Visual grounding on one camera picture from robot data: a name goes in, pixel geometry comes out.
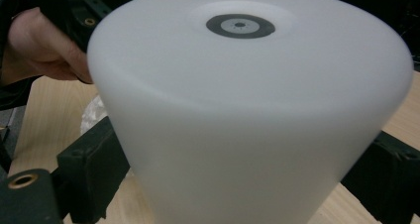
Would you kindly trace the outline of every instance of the human hand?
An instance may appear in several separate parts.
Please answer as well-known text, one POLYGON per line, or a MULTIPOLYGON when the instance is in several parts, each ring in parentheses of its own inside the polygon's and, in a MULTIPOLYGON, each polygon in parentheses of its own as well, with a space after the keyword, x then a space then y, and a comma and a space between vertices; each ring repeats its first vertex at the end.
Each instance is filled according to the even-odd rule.
POLYGON ((39 8, 34 8, 22 12, 12 22, 3 57, 1 85, 38 75, 92 83, 86 54, 39 8))

